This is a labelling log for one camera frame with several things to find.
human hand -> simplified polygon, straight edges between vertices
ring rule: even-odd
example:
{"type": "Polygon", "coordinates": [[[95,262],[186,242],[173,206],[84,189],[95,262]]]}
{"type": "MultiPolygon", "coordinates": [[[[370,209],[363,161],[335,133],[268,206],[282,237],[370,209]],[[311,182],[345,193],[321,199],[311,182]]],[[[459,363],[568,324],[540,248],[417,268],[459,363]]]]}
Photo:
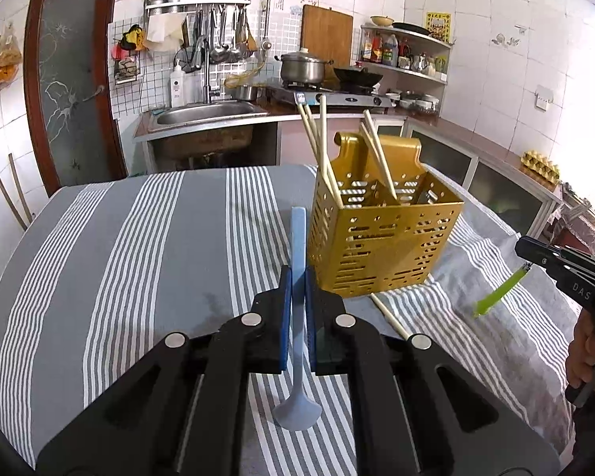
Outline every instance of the human hand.
{"type": "Polygon", "coordinates": [[[573,330],[573,341],[568,346],[566,378],[573,388],[593,379],[595,365],[595,325],[591,315],[582,310],[573,330]]]}

black pan on shelf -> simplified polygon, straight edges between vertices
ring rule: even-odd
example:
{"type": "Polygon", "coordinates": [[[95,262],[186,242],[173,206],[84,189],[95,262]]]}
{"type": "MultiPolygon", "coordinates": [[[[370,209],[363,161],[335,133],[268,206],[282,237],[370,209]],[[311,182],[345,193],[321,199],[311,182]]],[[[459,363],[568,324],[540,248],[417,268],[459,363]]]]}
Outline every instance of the black pan on shelf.
{"type": "Polygon", "coordinates": [[[409,30],[410,32],[416,32],[417,34],[430,35],[430,30],[419,27],[419,25],[413,25],[412,23],[396,22],[392,24],[392,28],[398,28],[399,30],[409,30]]]}
{"type": "Polygon", "coordinates": [[[343,84],[356,85],[361,87],[372,87],[377,84],[383,75],[371,73],[366,68],[333,68],[335,76],[343,84]]]}

gray tablecloth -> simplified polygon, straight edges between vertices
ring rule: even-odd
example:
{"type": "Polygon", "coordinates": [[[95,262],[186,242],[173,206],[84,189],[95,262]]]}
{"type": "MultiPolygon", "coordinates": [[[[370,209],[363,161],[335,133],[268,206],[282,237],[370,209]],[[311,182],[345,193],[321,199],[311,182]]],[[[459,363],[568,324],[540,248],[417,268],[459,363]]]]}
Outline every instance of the gray tablecloth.
{"type": "MultiPolygon", "coordinates": [[[[45,443],[168,332],[213,332],[275,288],[290,208],[309,209],[313,186],[312,167],[289,165],[59,191],[0,282],[0,427],[17,451],[35,465],[45,443]]],[[[576,310],[534,268],[502,304],[472,318],[474,303],[522,261],[516,234],[460,192],[463,212],[429,279],[381,298],[561,451],[572,429],[563,362],[576,310]]],[[[370,299],[346,305],[395,336],[370,299]]],[[[354,474],[345,379],[307,375],[324,412],[298,433],[271,417],[290,386],[288,374],[251,377],[242,474],[354,474]]]]}

brown door frame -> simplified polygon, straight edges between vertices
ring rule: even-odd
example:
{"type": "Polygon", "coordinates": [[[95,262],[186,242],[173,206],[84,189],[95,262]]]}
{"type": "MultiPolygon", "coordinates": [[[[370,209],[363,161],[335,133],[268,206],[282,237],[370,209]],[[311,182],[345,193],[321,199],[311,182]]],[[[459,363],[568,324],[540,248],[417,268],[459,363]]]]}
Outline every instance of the brown door frame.
{"type": "MultiPolygon", "coordinates": [[[[44,0],[31,0],[27,13],[26,43],[24,52],[24,93],[29,117],[29,131],[33,143],[35,160],[40,169],[42,182],[49,197],[60,186],[55,165],[51,157],[51,147],[46,135],[46,125],[42,113],[39,81],[39,37],[40,15],[44,0]]],[[[119,140],[119,131],[110,109],[108,87],[108,23],[112,19],[114,0],[95,0],[92,34],[92,67],[94,86],[103,85],[103,92],[95,97],[98,118],[102,127],[103,141],[108,157],[108,168],[113,179],[127,176],[124,155],[119,140]]]]}

yellow poster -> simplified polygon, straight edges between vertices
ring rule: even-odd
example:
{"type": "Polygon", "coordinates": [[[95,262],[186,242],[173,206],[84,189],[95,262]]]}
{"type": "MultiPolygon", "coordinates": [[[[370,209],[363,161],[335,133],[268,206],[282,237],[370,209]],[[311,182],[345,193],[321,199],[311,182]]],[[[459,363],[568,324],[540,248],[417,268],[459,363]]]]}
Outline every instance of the yellow poster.
{"type": "Polygon", "coordinates": [[[443,12],[426,12],[425,28],[430,30],[430,36],[445,43],[450,42],[452,14],[443,12]]]}

